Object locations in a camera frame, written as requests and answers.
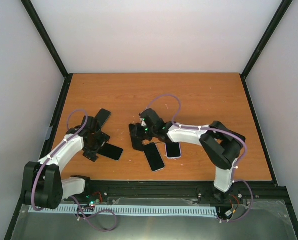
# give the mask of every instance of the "white cable carrier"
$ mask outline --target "white cable carrier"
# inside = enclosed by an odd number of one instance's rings
[[[50,213],[50,214],[76,214],[76,204],[60,204],[56,209],[44,208],[41,211],[34,211],[29,207],[28,213]],[[187,216],[215,218],[215,207],[211,206],[133,206],[133,205],[96,205],[94,209],[84,209],[86,214],[95,214],[101,210],[111,210],[117,216]],[[100,215],[111,215],[109,212],[102,212]]]

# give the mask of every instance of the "red wire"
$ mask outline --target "red wire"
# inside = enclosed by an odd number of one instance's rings
[[[231,205],[231,208],[233,209],[233,205],[232,205],[232,201],[231,201],[231,199],[230,199],[230,205]]]
[[[102,203],[102,197],[101,197],[101,194],[99,191],[96,191],[95,193],[93,193],[92,195],[95,196],[96,194],[99,195],[99,200],[100,200],[100,203]]]
[[[238,200],[238,198],[236,196],[234,196],[234,195],[231,195],[231,194],[230,194],[230,196],[233,197],[237,201],[238,206],[239,206],[239,200]]]

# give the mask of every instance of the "white wall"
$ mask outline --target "white wall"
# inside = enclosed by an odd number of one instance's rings
[[[240,73],[280,2],[32,0],[71,73]]]
[[[19,0],[0,1],[0,239],[37,161],[63,78]]]
[[[280,185],[298,218],[298,0],[293,1],[247,78]]]

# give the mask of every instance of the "smartphone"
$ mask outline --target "smartphone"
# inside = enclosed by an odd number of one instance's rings
[[[179,142],[166,142],[165,152],[168,159],[178,159],[181,157],[181,148]]]
[[[122,152],[123,152],[122,148],[105,143],[99,149],[98,154],[117,161],[120,159]]]
[[[164,162],[159,153],[157,146],[154,143],[149,143],[143,146],[144,155],[153,172],[159,171],[164,168]]]
[[[94,118],[99,121],[100,128],[105,124],[110,115],[111,113],[103,108],[99,110]]]

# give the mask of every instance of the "orange wooden board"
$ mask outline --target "orange wooden board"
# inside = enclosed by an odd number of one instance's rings
[[[215,166],[201,146],[181,143],[182,157],[167,159],[164,144],[158,144],[165,168],[152,172],[143,152],[133,150],[128,124],[139,122],[138,114],[156,96],[171,93],[178,96],[182,109],[176,121],[186,125],[222,122],[230,130],[246,137],[248,154],[239,164],[236,179],[270,181],[251,111],[237,73],[104,73],[74,74],[62,111],[54,146],[64,137],[66,118],[75,109],[85,109],[95,116],[99,109],[111,112],[102,131],[109,143],[124,151],[119,161],[99,156],[91,162],[76,154],[62,172],[63,178],[82,175],[93,180],[161,180],[212,181]],[[165,122],[177,111],[177,101],[163,97],[151,106]],[[74,114],[70,127],[82,121]]]

